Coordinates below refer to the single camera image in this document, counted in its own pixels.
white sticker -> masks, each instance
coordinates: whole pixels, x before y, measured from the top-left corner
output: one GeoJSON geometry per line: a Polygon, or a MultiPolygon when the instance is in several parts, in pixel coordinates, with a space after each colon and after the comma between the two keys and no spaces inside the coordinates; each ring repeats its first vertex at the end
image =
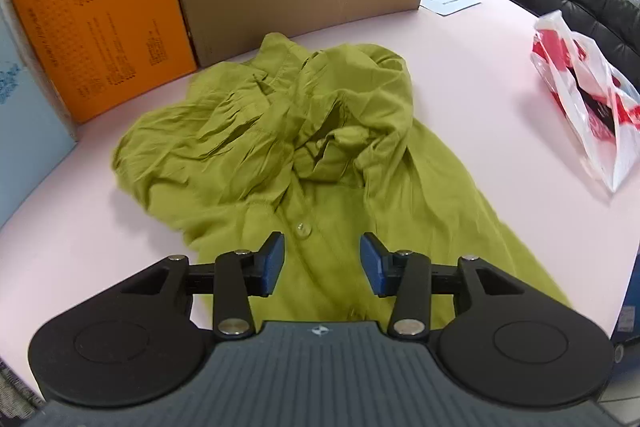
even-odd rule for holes
{"type": "Polygon", "coordinates": [[[636,323],[636,307],[622,306],[622,309],[620,310],[620,317],[618,317],[617,330],[621,333],[632,333],[634,331],[635,323],[636,323]]]}

wrinkled fabric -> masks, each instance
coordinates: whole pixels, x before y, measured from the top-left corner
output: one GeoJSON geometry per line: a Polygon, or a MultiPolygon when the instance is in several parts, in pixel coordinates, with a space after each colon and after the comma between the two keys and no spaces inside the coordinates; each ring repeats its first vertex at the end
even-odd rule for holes
{"type": "MultiPolygon", "coordinates": [[[[258,322],[386,325],[394,299],[374,296],[360,265],[367,231],[437,264],[473,253],[566,302],[460,161],[413,118],[404,60],[380,46],[310,53],[267,35],[254,59],[202,71],[183,102],[142,116],[113,169],[201,263],[284,232],[274,294],[252,298],[258,322]]],[[[435,296],[432,327],[453,317],[452,299],[435,296]]]]}

white table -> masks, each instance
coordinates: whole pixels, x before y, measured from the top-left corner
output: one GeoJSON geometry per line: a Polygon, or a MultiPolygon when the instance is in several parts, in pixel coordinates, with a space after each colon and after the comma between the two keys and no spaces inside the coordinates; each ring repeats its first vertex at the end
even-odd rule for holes
{"type": "MultiPolygon", "coordinates": [[[[607,199],[529,61],[533,15],[507,0],[481,1],[446,18],[421,8],[295,40],[310,49],[375,42],[401,54],[417,117],[464,162],[574,307],[610,333],[640,239],[640,174],[607,199]]],[[[180,100],[187,82],[83,126],[78,147],[0,230],[0,356],[33,387],[27,347],[41,324],[168,254],[194,261],[178,233],[116,188],[110,169],[134,120],[180,100]]],[[[200,302],[193,318],[210,321],[200,302]]]]}

light blue box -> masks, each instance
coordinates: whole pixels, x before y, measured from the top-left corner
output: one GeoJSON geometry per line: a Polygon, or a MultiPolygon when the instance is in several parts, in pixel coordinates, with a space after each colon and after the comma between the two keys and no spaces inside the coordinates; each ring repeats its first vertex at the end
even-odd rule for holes
{"type": "Polygon", "coordinates": [[[0,228],[76,144],[15,23],[0,9],[0,228]]]}

